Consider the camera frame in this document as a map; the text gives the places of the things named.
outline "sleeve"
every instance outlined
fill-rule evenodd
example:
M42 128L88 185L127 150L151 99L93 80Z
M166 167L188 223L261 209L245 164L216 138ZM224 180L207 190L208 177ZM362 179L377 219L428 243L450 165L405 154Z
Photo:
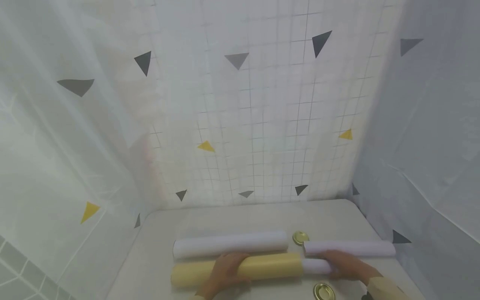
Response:
M410 300L399 287L385 277L370 278L367 291L374 300Z

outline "yellow triangle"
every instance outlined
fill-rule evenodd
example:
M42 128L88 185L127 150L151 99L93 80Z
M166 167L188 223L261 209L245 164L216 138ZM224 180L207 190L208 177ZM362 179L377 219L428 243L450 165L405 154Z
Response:
M197 148L205 151L215 152L215 149L212 147L212 145L210 145L208 141L201 143Z
M342 133L339 136L339 138L346 139L346 140L353 140L352 129L349 129L349 130L345 131L344 133Z
M82 218L82 221L80 224L88 220L91 216L93 216L98 210L100 209L100 206L95 205L93 203L90 203L87 201L87 207L85 208L84 211L84 217Z

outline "hand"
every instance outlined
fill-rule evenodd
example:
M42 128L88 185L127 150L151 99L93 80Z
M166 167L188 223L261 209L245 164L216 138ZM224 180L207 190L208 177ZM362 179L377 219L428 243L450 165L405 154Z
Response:
M329 250L322 252L320 258L326 259L333 265L334 270L329 275L333 280L360 280L367 286L370 278L383 277L382 274L371 265L345 252Z
M237 275L241 262L248 256L244 253L222 254L215 261L210 278L198 289L196 295L211 300L224 289L243 282L250 283L248 277Z

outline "metal jar lid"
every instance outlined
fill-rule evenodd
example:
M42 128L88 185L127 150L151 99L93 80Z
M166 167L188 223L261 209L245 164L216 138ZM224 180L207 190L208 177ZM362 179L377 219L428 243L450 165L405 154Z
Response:
M303 246L303 242L305 242L306 240L310 240L310 238L303 231L295 231L295 233L293 234L293 241L299 246Z
M317 283L313 287L313 295L317 300L335 300L335 293L332 288L325 283Z

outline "paper roll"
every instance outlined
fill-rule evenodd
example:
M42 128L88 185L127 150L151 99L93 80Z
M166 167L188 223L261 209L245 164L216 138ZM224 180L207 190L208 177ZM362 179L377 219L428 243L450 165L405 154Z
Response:
M328 261L323 259L305 258L301 261L304 274L323 274L327 275L332 272L332 267Z
M340 250L355 256L395 256L395 247L386 240L350 241L325 240L306 241L303 243L306 256L318 255L327 250Z
M283 231L246 233L206 238L176 240L175 259L214 256L223 253L282 251L288 248L288 236Z
M176 288L201 285L212 272L215 261L176 264L170 281ZM296 277L303 274L299 253L282 253L247 257L238 269L238 274L251 280Z

